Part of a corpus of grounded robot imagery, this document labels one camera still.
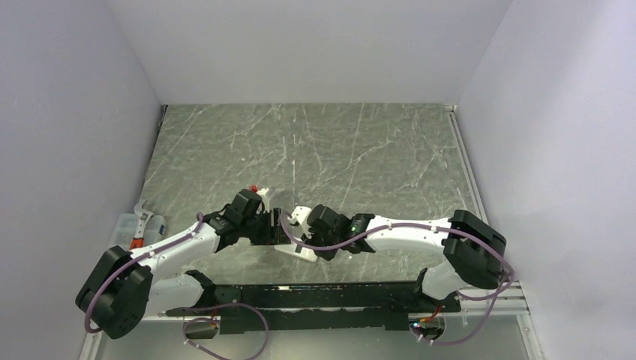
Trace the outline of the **red white remote control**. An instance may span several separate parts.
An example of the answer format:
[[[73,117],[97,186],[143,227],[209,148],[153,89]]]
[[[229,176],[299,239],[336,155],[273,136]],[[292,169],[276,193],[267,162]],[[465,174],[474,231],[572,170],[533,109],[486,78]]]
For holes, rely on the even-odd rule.
[[[274,246],[274,249],[283,254],[287,254],[311,263],[315,263],[318,260],[318,256],[311,249],[302,247],[297,244],[278,244]]]

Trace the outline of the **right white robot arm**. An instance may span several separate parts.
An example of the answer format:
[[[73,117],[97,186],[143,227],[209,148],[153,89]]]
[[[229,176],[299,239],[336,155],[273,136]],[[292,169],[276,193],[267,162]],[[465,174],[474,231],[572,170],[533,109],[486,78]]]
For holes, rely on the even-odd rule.
[[[467,286],[495,290],[504,278],[505,237],[467,210],[436,220],[398,220],[367,213],[347,217],[317,205],[298,207],[291,218],[302,229],[302,241],[325,260],[339,250],[440,255],[442,262],[423,270],[413,291],[413,301],[422,311],[432,311]]]

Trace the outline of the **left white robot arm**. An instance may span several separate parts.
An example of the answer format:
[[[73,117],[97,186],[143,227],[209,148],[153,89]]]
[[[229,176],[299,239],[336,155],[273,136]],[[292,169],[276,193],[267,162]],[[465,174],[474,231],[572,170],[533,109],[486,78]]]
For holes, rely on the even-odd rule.
[[[75,299],[85,314],[85,330],[118,339],[142,318],[161,311],[190,308],[198,315],[209,313],[216,302],[214,284],[198,271],[177,272],[241,238],[252,245],[287,242],[277,225],[281,212],[272,207],[274,196],[270,187],[242,189],[220,211],[198,213],[193,225],[163,241],[133,250],[106,250]]]

